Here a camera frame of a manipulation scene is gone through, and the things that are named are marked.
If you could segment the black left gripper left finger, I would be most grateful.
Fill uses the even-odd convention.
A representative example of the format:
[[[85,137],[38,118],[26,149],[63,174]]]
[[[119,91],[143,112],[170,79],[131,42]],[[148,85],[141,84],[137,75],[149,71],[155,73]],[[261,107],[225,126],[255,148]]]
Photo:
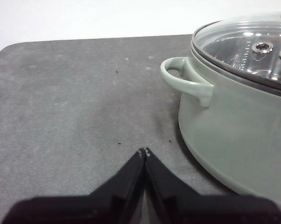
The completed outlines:
[[[18,201],[5,224],[137,224],[141,219],[145,150],[139,149],[105,183],[84,196],[45,196]]]

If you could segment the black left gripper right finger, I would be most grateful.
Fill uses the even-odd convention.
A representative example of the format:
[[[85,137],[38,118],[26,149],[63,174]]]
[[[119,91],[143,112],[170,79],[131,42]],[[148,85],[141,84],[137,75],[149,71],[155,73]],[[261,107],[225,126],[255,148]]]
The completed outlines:
[[[149,217],[159,224],[281,224],[281,211],[252,195],[201,195],[149,149],[145,155]]]

